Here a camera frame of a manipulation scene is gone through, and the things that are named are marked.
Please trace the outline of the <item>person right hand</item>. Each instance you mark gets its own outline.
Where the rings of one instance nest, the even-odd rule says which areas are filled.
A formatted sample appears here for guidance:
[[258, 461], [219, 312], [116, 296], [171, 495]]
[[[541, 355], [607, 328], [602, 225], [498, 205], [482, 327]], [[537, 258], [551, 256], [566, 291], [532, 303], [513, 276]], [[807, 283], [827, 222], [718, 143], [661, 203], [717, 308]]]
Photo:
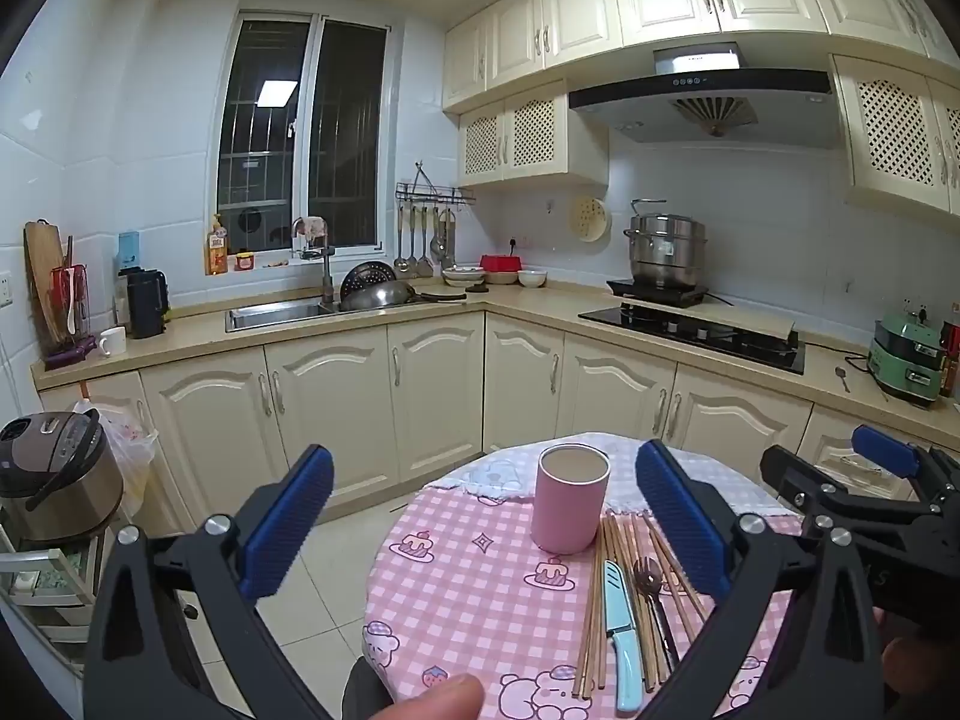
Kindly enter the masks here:
[[885, 718], [953, 720], [958, 711], [958, 626], [919, 626], [874, 610], [882, 644]]

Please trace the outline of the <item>person left hand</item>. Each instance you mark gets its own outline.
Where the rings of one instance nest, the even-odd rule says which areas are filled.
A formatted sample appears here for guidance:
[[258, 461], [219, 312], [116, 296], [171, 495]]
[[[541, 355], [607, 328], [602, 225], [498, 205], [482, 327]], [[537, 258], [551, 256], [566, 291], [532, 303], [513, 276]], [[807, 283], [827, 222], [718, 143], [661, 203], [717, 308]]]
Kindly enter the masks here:
[[471, 674], [459, 674], [413, 699], [382, 709], [373, 720], [477, 720], [483, 702], [483, 684]]

